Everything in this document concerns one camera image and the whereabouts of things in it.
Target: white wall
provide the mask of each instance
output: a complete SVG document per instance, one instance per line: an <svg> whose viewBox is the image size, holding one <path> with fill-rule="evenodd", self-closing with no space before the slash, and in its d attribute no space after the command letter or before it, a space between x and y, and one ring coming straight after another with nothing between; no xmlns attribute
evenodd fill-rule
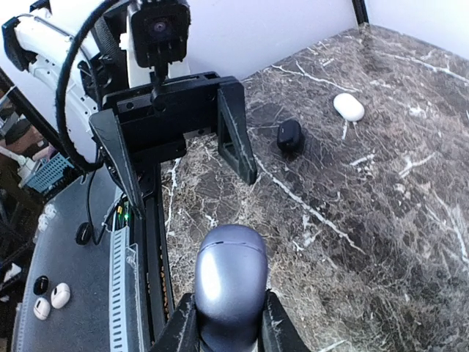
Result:
<svg viewBox="0 0 469 352"><path fill-rule="evenodd" d="M32 2L0 0L0 22L27 12ZM56 21L76 32L99 0L73 1L75 6L69 11L71 2L51 0ZM189 0L189 4L188 62L193 73L214 70L222 76L245 78L307 45L356 26L350 0ZM0 66L55 126L53 92L8 61L3 38L0 46Z"/></svg>
<svg viewBox="0 0 469 352"><path fill-rule="evenodd" d="M351 0L188 0L193 72L245 78L356 26Z"/></svg>
<svg viewBox="0 0 469 352"><path fill-rule="evenodd" d="M469 0L366 0L369 22L469 59Z"/></svg>

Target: marble countertop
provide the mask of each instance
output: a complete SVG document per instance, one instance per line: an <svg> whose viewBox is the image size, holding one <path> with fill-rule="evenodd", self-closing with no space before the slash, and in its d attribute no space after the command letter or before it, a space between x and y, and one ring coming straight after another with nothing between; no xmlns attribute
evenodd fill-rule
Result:
<svg viewBox="0 0 469 352"><path fill-rule="evenodd" d="M469 351L469 62L363 26L244 83L257 182L237 178L215 137L166 165L175 298L193 289L204 235L246 224L312 351ZM357 124L333 108L342 92L365 106ZM290 118L306 145L286 158L276 128Z"/></svg>

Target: earbud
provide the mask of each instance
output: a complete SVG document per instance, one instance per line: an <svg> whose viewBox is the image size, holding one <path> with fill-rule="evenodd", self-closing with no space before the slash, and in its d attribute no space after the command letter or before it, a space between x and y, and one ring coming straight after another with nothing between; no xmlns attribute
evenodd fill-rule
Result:
<svg viewBox="0 0 469 352"><path fill-rule="evenodd" d="M39 297L34 304L34 315L37 319L45 320L51 312L51 305L47 302L47 299Z"/></svg>
<svg viewBox="0 0 469 352"><path fill-rule="evenodd" d="M61 309L70 300L70 287L67 284L58 284L51 294L52 307Z"/></svg>

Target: wire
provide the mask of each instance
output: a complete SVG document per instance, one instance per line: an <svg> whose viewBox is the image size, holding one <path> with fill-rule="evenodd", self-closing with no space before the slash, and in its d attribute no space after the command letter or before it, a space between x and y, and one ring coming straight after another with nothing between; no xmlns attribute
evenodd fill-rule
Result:
<svg viewBox="0 0 469 352"><path fill-rule="evenodd" d="M64 64L62 65L62 69L60 70L59 81L57 82L56 120L57 128L59 129L59 137L62 144L64 145L65 151L70 156L70 160L75 166L85 172L93 172L99 169L103 165L103 159L100 158L100 160L94 163L89 163L85 157L83 157L75 148L75 145L70 139L67 130L67 119L65 117L65 95L67 93L67 85L68 81L70 80L70 71L72 69L73 61L75 60L75 56L78 53L78 50L80 50L81 44L97 20L104 14L104 12L106 12L118 1L119 0L105 0L98 7L96 7L96 9L93 10L89 17L84 21L80 30L72 40L67 57L64 61Z"/></svg>
<svg viewBox="0 0 469 352"><path fill-rule="evenodd" d="M95 233L95 226L93 224L93 218L91 216L91 206L89 204L89 198L90 198L90 193L91 193L91 184L93 183L95 175L96 175L96 170L91 173L88 186L86 187L86 215L88 216L88 224L91 227L91 231L93 234Z"/></svg>
<svg viewBox="0 0 469 352"><path fill-rule="evenodd" d="M120 196L120 199L118 201L117 204L115 204L114 208L112 209L112 211L109 212L109 214L107 215L106 217L106 220L104 221L104 224L103 224L103 227L101 227L101 231L100 231L100 234L97 238L95 238L95 232L93 231L92 232L92 240L93 240L93 243L97 246L101 243L101 240L103 239L103 236L104 236L104 232L106 231L106 229L108 228L108 223L109 223L109 220L111 220L111 217L116 213L116 210L117 208L120 206L122 200L124 199L124 194L122 193L121 196Z"/></svg>

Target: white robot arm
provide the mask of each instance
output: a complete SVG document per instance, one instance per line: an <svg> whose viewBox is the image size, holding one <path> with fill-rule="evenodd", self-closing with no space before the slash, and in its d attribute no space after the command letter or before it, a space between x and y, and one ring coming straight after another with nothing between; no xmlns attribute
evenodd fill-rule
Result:
<svg viewBox="0 0 469 352"><path fill-rule="evenodd" d="M51 94L54 94L60 70L74 34L54 24L56 21L47 7L18 15L16 21L18 23L14 26L14 32L19 46L21 49L35 54L34 60L28 63L26 69L43 82L51 90ZM5 41L6 46L9 45L8 38L5 37ZM133 36L129 26L127 32L121 35L120 48L126 51L129 87L150 83L151 70L139 67L136 63ZM95 158L95 143L91 139L89 117L98 110L98 106L94 98L86 93L82 79L84 72L80 68L80 64L86 63L84 66L87 66L85 69L88 70L95 52L96 45L90 37L84 41L75 58L66 95L67 127L70 138L76 142L75 145L79 153L85 156L89 162L94 161ZM186 62L170 65L170 77L188 74L189 69ZM89 138L89 141L84 142L84 138Z"/></svg>

